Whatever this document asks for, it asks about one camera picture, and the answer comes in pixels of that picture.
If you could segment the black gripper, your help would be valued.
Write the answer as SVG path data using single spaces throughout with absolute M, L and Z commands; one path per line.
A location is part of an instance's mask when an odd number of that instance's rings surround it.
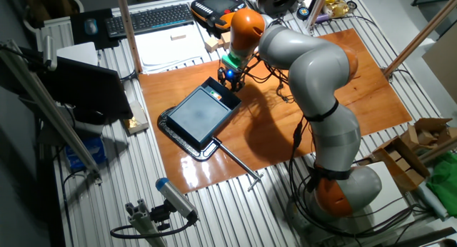
M 229 84 L 230 87 L 232 87 L 232 91 L 235 93 L 239 92 L 245 86 L 242 72 L 239 70 L 234 71 L 221 67 L 218 69 L 217 74 L 219 83 L 223 86 Z

